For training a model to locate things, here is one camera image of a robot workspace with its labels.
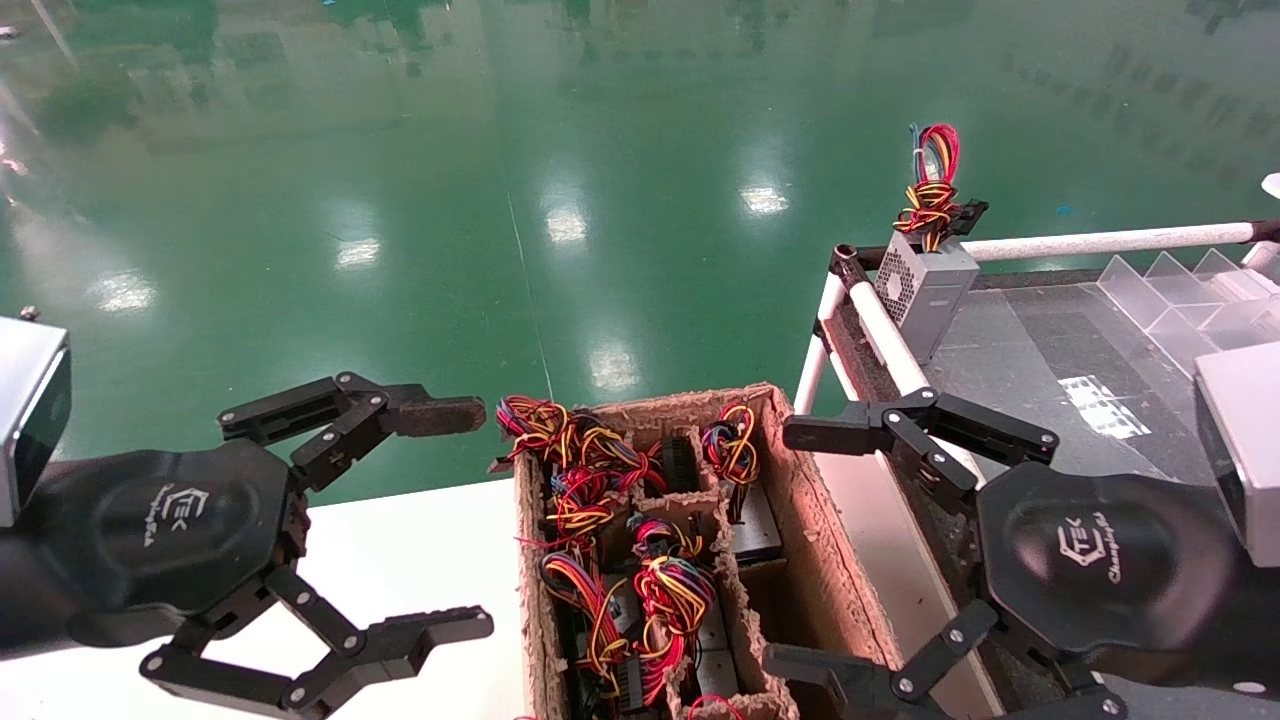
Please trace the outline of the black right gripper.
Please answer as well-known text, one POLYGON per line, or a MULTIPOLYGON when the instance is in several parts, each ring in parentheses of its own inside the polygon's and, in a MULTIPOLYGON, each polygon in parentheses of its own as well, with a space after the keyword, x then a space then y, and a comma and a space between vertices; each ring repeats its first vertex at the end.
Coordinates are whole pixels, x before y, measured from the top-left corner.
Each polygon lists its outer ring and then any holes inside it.
MULTIPOLYGON (((1056 471, 1046 466, 1056 434, 931 387, 892 401, 851 401, 836 416, 794 414, 783 421, 783 445, 915 459, 922 486, 943 511, 972 514, 975 506, 983 593, 998 607, 970 602, 900 670, 765 646, 767 673, 822 687, 842 719, 950 719, 932 691, 1007 625, 1043 659, 1098 660, 1106 671, 1149 684, 1229 691, 1247 679, 1236 635, 1244 623, 1231 611, 1248 559, 1207 487, 1056 471), (942 443, 1012 469, 978 491, 977 474, 942 443)), ((1129 717, 1125 701, 1085 665, 1050 666, 1064 697, 1002 719, 1129 717)))

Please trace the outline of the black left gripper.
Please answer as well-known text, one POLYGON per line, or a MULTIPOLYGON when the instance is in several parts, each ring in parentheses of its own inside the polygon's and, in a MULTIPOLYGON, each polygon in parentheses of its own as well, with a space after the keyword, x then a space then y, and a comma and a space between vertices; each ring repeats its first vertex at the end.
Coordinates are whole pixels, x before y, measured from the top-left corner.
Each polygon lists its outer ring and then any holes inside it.
POLYGON ((325 489, 392 436, 479 430, 480 397, 342 372, 218 421, 230 442, 216 448, 47 468, 29 500, 32 648, 132 647, 177 632, 140 665, 166 693, 264 717, 329 719, 370 685, 417 676, 436 647, 492 635, 480 606, 357 628, 292 568, 308 532, 302 493, 325 489), (291 466, 265 450, 300 436, 291 466), (219 634, 273 603, 328 647, 314 667, 289 678, 204 657, 219 634))

